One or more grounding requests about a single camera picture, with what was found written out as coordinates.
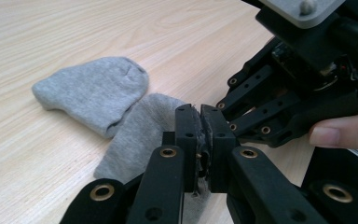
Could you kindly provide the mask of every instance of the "grey sock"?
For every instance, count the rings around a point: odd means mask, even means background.
[[[96,178],[127,183],[145,171],[152,151],[161,146],[163,132],[174,131],[175,109],[185,103],[161,94],[147,95],[132,109],[95,170]],[[197,223],[209,199],[200,179],[197,195],[185,193],[183,223]]]
[[[32,90],[46,110],[63,110],[101,136],[112,137],[147,87],[148,75],[140,65],[107,57],[63,68]]]

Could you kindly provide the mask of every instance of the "metal bolt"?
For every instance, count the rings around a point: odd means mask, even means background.
[[[308,16],[316,11],[316,1],[315,0],[303,0],[300,3],[300,15]]]

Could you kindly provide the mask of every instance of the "robotic hand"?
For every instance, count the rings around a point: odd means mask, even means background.
[[[227,82],[217,107],[231,130],[271,147],[310,132],[315,146],[358,148],[358,0],[245,2],[276,37]]]

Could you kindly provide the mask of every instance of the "fingernail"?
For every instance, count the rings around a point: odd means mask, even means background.
[[[310,144],[316,147],[337,147],[338,142],[338,129],[315,127],[310,134]]]

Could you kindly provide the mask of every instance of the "wood grain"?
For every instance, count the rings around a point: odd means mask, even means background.
[[[0,0],[0,223],[58,223],[110,141],[43,110],[33,84],[67,66],[126,56],[148,71],[148,93],[215,105],[227,79],[271,38],[256,13],[236,0]],[[263,148],[301,183],[312,152],[305,138]],[[200,221],[214,222],[231,222],[224,194]]]

